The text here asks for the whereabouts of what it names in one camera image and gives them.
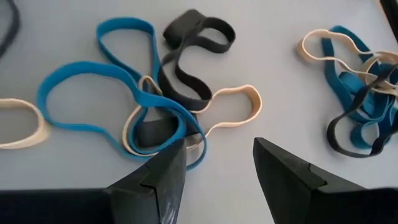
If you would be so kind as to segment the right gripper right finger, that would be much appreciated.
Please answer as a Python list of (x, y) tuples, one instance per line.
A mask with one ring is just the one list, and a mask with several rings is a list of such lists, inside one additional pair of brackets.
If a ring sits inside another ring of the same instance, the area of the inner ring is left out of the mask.
[(255, 138), (257, 177), (277, 224), (397, 223), (397, 189), (366, 189)]

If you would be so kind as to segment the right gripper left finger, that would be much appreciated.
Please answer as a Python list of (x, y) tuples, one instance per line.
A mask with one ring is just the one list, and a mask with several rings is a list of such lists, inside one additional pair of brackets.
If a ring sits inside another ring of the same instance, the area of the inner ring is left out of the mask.
[(182, 139), (101, 189), (1, 191), (1, 223), (176, 223), (186, 176)]

